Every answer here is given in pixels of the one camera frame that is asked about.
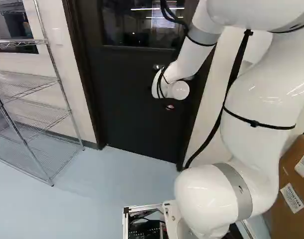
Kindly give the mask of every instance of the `metal wire shelf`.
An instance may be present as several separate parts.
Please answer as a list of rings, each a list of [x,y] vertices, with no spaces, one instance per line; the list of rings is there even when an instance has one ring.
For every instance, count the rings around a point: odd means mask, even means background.
[[[7,103],[57,83],[55,77],[0,71],[0,99]]]
[[[17,47],[17,46],[31,46],[47,44],[45,40],[37,39],[11,39],[11,40],[0,40],[0,48]]]
[[[52,179],[80,149],[84,150],[84,146],[47,40],[38,0],[33,2],[44,39],[0,40],[0,48],[45,44],[56,78],[10,72],[7,72],[7,77],[0,77],[0,161],[53,186]],[[20,80],[14,80],[11,74]],[[21,99],[56,83],[60,86],[67,110]],[[48,130],[67,116],[78,142],[49,135]]]
[[[10,127],[5,128],[4,131],[8,131],[7,134],[14,134]],[[29,146],[50,179],[53,179],[81,149],[78,142],[47,134],[39,135],[29,143]],[[0,160],[39,179],[44,178],[43,173],[31,162],[30,155],[22,144],[1,135]]]
[[[35,139],[69,115],[66,109],[23,99],[11,101],[5,105],[5,108],[26,142]],[[8,131],[1,130],[0,134],[20,142],[14,132],[10,136],[6,135],[6,132]]]

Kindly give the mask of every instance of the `metal frame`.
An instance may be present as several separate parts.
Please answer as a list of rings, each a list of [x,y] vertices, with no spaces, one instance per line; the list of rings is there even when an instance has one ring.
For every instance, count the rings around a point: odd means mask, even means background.
[[[123,239],[128,239],[128,218],[131,213],[139,213],[146,211],[157,211],[162,208],[162,204],[150,204],[144,206],[130,206],[123,208],[122,224],[123,224]]]
[[[163,204],[150,204],[150,205],[143,205],[143,206],[124,207],[123,215],[122,215],[123,239],[128,239],[128,224],[129,224],[128,220],[129,220],[130,214],[159,210],[159,209],[162,209],[162,206],[163,206]],[[250,228],[247,225],[248,224],[247,220],[241,220],[240,222],[241,222],[241,225],[244,227],[246,233],[248,234],[249,238],[255,239]]]
[[[39,170],[45,175],[45,182],[47,184],[49,184],[50,186],[53,186],[54,183],[52,182],[52,180],[50,179],[49,175],[46,173],[46,171],[43,169],[42,165],[40,164],[40,162],[38,161],[38,159],[36,158],[36,156],[34,155],[34,153],[31,151],[30,147],[28,146],[26,140],[22,137],[22,135],[20,134],[17,126],[14,124],[14,122],[12,121],[12,119],[10,118],[8,112],[6,111],[6,109],[3,106],[3,103],[0,101],[0,111],[2,113],[2,115],[5,117],[5,119],[7,120],[8,124],[10,125],[10,127],[16,132],[16,134],[18,135],[18,137],[21,139],[24,147],[26,148],[27,152],[29,153],[30,157],[33,159],[34,163],[37,165],[37,167],[39,168]]]
[[[67,95],[64,91],[64,88],[63,88],[63,85],[62,85],[62,81],[61,81],[61,77],[60,77],[60,74],[59,74],[59,71],[58,71],[58,68],[57,68],[57,65],[56,65],[56,62],[54,60],[54,57],[53,57],[53,54],[52,54],[52,51],[51,51],[51,48],[50,48],[50,44],[49,44],[49,41],[48,41],[48,37],[47,37],[47,33],[46,33],[46,30],[44,28],[44,24],[43,24],[43,21],[42,21],[42,18],[41,18],[41,14],[40,14],[40,9],[39,9],[39,5],[38,5],[38,1],[37,0],[33,0],[34,2],[34,5],[36,7],[36,11],[37,11],[37,15],[38,15],[38,20],[39,20],[39,23],[40,23],[40,27],[41,27],[41,30],[42,30],[42,34],[43,34],[43,38],[44,38],[44,41],[46,42],[46,46],[47,46],[47,50],[49,52],[49,56],[50,56],[50,59],[51,59],[51,62],[52,62],[52,65],[53,65],[53,69],[56,73],[56,76],[58,78],[58,83],[60,85],[60,89],[61,89],[61,92],[62,92],[62,95],[63,95],[63,98],[67,104],[67,110],[71,116],[71,120],[72,120],[72,123],[73,123],[73,126],[74,126],[74,129],[76,131],[76,134],[78,136],[78,140],[79,140],[79,143],[80,145],[82,146],[82,150],[85,150],[84,146],[83,146],[83,143],[82,143],[82,140],[81,140],[81,136],[80,136],[80,132],[78,130],[78,127],[77,127],[77,124],[76,124],[76,120],[74,119],[74,116],[72,114],[72,111],[71,111],[71,108],[70,108],[70,104],[68,102],[68,98],[67,98]]]
[[[39,23],[40,23],[40,27],[41,27],[44,39],[42,39],[42,40],[40,40],[40,39],[10,39],[10,40],[0,40],[0,48],[19,47],[19,46],[28,46],[28,45],[38,45],[38,44],[45,44],[46,45],[48,53],[49,53],[49,56],[50,56],[50,59],[51,59],[51,62],[52,62],[52,65],[53,65],[53,68],[54,68],[54,71],[56,73],[57,82],[58,82],[58,84],[60,86],[61,93],[62,93],[63,98],[64,98],[65,103],[66,103],[67,112],[68,112],[69,116],[71,117],[71,121],[72,121],[73,127],[75,129],[76,135],[78,137],[79,144],[80,144],[82,150],[85,150],[84,145],[83,145],[82,140],[81,140],[81,136],[80,136],[78,127],[77,127],[77,124],[76,124],[76,121],[75,121],[75,118],[74,118],[74,116],[72,114],[72,110],[71,110],[70,104],[68,102],[66,93],[65,93],[63,85],[62,85],[62,80],[61,80],[61,77],[60,77],[60,74],[59,74],[59,71],[58,71],[58,68],[57,68],[54,56],[52,54],[52,50],[50,48],[50,44],[49,44],[47,33],[46,33],[46,30],[44,28],[44,24],[43,24],[43,21],[42,21],[42,18],[41,18],[41,13],[40,13],[40,9],[39,9],[39,5],[38,5],[38,1],[37,0],[34,0],[34,5],[35,5],[35,9],[36,9],[36,12],[37,12],[38,20],[39,20]],[[32,176],[33,178],[36,178],[36,179],[38,179],[38,180],[40,180],[42,182],[45,182],[45,183],[49,184],[50,186],[53,186],[54,183],[53,183],[52,179],[47,174],[47,172],[45,171],[45,169],[43,168],[43,166],[41,165],[41,163],[37,159],[36,155],[30,149],[30,146],[28,145],[27,141],[23,138],[23,136],[19,132],[19,130],[18,130],[15,122],[13,121],[13,119],[8,114],[6,108],[4,107],[3,102],[1,100],[0,100],[0,111],[1,111],[1,113],[3,115],[3,117],[5,118],[5,120],[7,121],[7,123],[9,124],[9,126],[14,130],[15,134],[19,137],[20,141],[22,142],[22,145],[25,147],[25,149],[28,152],[29,156],[33,159],[33,161],[36,164],[37,168],[42,172],[42,174],[44,174],[45,179],[39,178],[39,177],[37,177],[37,176],[29,173],[29,172],[26,172],[25,170],[23,170],[21,168],[18,168],[17,166],[12,165],[11,163],[8,163],[7,161],[3,160],[2,158],[0,158],[0,161],[6,163],[7,165],[9,165],[9,166],[11,166],[11,167],[13,167],[15,169],[18,169],[21,172],[24,172],[25,174],[27,174],[29,176]]]

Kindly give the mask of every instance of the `light blue floor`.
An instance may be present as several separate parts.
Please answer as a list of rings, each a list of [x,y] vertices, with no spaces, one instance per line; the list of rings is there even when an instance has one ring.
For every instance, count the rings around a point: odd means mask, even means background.
[[[50,187],[0,162],[0,239],[121,239],[123,206],[173,199],[174,164],[87,148]]]

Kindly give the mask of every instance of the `door window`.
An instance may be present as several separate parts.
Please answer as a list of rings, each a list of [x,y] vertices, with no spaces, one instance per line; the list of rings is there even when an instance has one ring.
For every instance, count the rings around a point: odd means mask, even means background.
[[[178,18],[184,18],[184,0],[167,0]],[[160,0],[102,0],[104,44],[176,48],[183,28],[167,21]]]
[[[0,0],[0,39],[33,39],[22,0]],[[35,45],[9,47],[0,52],[38,54]]]

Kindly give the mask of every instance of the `white robotic arm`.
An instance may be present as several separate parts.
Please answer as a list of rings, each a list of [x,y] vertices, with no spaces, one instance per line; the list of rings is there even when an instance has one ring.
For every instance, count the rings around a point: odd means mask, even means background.
[[[229,224],[272,206],[281,151],[304,106],[304,27],[276,33],[304,25],[304,0],[200,0],[191,29],[202,31],[206,39],[193,40],[208,44],[223,25],[275,34],[263,59],[242,74],[227,95],[220,132],[233,158],[187,169],[176,180],[178,210],[200,239],[221,238]],[[177,61],[164,73],[166,96],[180,90],[173,87],[175,81],[193,75],[211,49],[185,39]]]

